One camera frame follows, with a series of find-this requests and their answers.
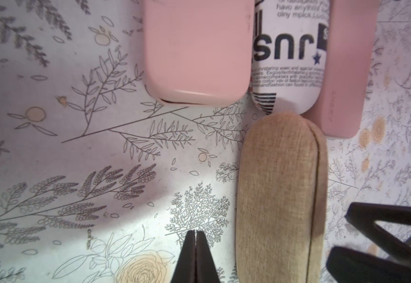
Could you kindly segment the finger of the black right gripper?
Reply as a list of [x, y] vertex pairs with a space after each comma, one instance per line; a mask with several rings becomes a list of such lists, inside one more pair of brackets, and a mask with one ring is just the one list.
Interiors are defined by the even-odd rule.
[[339, 283], [411, 283], [411, 246], [377, 224], [411, 226], [411, 207], [353, 202], [345, 217], [391, 259], [335, 246], [326, 263], [333, 278]]

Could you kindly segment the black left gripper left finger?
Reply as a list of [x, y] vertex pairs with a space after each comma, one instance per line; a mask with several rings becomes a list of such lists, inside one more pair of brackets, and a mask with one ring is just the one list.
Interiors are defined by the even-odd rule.
[[174, 270], [171, 283], [195, 283], [196, 281], [196, 236], [194, 231], [188, 231], [178, 263]]

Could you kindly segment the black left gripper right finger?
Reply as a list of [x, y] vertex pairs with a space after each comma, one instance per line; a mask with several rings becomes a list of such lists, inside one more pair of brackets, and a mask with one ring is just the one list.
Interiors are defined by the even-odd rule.
[[196, 282], [220, 283], [210, 247], [203, 231], [196, 236]]

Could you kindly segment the tan woven glasses case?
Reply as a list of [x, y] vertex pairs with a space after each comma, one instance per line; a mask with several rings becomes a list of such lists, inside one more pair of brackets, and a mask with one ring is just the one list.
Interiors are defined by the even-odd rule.
[[253, 124], [240, 157], [236, 267], [242, 283], [317, 283], [327, 209], [327, 141], [291, 112]]

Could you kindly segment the pink glasses case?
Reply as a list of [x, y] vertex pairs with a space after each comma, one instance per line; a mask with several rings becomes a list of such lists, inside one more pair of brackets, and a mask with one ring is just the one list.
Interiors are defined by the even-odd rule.
[[168, 104], [228, 106], [250, 83], [254, 1], [144, 1], [145, 86]]

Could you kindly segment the newspaper print glasses case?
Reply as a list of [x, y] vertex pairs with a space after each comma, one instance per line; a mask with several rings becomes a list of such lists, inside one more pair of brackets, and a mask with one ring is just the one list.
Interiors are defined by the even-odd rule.
[[266, 114], [307, 112], [323, 83], [329, 1], [255, 2], [250, 94]]

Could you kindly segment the pink case black sunglasses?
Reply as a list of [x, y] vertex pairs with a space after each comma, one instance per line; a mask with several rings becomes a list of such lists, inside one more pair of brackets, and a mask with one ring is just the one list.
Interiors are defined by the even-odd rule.
[[328, 138], [350, 139], [360, 129], [379, 6], [374, 0], [331, 1], [322, 88], [303, 114]]

